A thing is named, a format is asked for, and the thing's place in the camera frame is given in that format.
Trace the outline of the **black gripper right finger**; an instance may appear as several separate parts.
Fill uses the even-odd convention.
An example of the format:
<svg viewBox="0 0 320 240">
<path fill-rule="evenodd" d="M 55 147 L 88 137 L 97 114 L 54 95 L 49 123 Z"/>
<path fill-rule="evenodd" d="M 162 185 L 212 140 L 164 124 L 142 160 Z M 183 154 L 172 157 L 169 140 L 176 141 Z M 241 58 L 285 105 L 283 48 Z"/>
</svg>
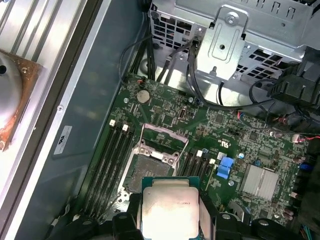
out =
<svg viewBox="0 0 320 240">
<path fill-rule="evenodd" d="M 208 194 L 199 195 L 199 226 L 208 240 L 282 240 L 283 226 L 267 218 L 252 220 L 238 203 L 221 212 Z"/>
</svg>

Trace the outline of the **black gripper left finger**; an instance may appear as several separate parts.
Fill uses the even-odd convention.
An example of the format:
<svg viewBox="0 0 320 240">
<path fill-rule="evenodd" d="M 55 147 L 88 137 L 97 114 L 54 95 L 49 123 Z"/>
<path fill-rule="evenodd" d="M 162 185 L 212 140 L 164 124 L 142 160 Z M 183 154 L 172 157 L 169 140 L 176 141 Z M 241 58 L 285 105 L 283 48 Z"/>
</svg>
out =
<svg viewBox="0 0 320 240">
<path fill-rule="evenodd" d="M 142 195 L 134 193 L 129 197 L 126 212 L 118 212 L 99 224 L 97 220 L 81 216 L 62 229 L 51 234 L 52 240 L 142 240 L 143 235 L 137 227 L 137 217 Z"/>
</svg>

